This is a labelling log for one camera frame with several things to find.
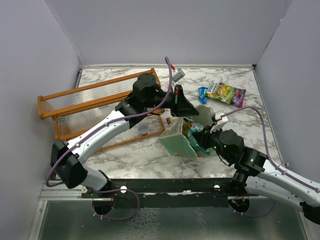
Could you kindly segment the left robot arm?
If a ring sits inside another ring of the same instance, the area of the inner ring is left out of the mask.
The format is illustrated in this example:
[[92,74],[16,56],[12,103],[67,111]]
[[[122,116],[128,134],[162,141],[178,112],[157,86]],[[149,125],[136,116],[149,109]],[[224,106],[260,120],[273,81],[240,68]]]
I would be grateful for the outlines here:
[[158,109],[169,109],[173,117],[199,115],[180,84],[163,91],[152,73],[142,73],[133,83],[132,92],[106,118],[69,142],[58,140],[52,145],[51,169],[46,179],[56,173],[68,189],[81,185],[106,197],[111,190],[110,179],[101,170],[85,167],[85,162],[104,144]]

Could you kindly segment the purple snack bag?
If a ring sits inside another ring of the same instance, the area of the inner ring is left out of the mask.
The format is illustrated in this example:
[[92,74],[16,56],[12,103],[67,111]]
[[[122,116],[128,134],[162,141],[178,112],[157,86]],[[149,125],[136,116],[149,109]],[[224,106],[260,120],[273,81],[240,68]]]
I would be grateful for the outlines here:
[[232,93],[230,104],[238,108],[242,108],[246,91],[246,89],[235,88]]

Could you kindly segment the green paper bag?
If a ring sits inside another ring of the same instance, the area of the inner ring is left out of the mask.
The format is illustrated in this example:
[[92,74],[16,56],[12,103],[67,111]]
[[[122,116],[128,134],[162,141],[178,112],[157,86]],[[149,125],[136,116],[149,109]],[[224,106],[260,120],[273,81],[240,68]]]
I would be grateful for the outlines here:
[[[196,152],[192,149],[188,139],[182,134],[183,118],[192,119],[203,126],[210,126],[213,121],[211,120],[212,114],[215,112],[212,107],[205,105],[198,105],[195,107],[199,115],[188,117],[177,117],[173,120],[172,124],[160,135],[159,141],[163,147],[172,156],[204,158],[208,156],[198,157]],[[212,148],[205,151],[210,151],[209,156],[216,156],[216,152]]]

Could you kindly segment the yellow green snack bag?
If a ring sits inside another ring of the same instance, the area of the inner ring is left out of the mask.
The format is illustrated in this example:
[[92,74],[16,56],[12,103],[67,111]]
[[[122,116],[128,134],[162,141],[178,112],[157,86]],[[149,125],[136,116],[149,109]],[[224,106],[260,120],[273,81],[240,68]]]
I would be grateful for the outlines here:
[[205,96],[210,99],[230,104],[235,88],[236,87],[224,83],[212,83],[208,87]]

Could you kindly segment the red blue snack bag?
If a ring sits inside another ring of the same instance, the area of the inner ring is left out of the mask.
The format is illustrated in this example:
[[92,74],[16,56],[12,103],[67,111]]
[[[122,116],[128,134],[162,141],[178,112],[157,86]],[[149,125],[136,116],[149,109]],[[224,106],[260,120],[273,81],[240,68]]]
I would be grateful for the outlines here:
[[201,132],[203,128],[204,127],[199,122],[194,121],[191,118],[183,118],[182,134],[188,139],[190,146],[195,151],[198,157],[211,155],[211,152],[209,150],[204,150],[199,146],[197,140],[193,136],[194,133]]

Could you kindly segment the blue snack packet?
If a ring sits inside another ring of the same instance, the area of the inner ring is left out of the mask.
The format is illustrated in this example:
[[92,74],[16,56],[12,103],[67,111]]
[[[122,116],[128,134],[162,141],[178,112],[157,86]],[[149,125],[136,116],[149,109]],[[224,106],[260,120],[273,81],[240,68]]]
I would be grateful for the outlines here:
[[207,87],[199,87],[198,88],[198,100],[204,105],[208,101],[208,98],[206,97],[207,90],[208,90]]

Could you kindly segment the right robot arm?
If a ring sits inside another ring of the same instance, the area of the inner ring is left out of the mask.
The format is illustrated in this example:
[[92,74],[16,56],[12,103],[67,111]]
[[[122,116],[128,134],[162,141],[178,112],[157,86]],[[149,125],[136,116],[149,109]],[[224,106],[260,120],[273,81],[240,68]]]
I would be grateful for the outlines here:
[[302,212],[309,221],[320,223],[320,184],[303,177],[245,146],[244,139],[232,129],[193,133],[203,149],[212,148],[236,172],[229,189],[240,196],[244,192],[287,203]]

